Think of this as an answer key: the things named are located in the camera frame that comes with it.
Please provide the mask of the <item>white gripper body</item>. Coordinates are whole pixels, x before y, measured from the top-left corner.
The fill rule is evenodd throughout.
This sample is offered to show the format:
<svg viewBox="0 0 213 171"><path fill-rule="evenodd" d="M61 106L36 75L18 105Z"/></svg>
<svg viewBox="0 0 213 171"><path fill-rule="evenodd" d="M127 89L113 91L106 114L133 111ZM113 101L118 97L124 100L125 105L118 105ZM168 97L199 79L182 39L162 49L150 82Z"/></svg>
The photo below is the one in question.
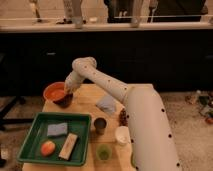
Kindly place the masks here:
<svg viewBox="0 0 213 171"><path fill-rule="evenodd" d="M65 79L64 91L66 94L74 93L83 83L84 78L77 72L72 71Z"/></svg>

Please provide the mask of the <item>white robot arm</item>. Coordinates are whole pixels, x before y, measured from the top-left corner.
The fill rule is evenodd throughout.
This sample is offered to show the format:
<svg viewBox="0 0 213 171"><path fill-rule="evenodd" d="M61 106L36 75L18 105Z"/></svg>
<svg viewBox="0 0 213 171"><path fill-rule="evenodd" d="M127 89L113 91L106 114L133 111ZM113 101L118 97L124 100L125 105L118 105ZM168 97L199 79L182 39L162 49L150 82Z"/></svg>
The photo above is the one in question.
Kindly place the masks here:
<svg viewBox="0 0 213 171"><path fill-rule="evenodd" d="M128 85L99 71L93 57L83 57L72 62L65 92L74 93L85 79L125 107L138 171L182 171L166 109L152 85Z"/></svg>

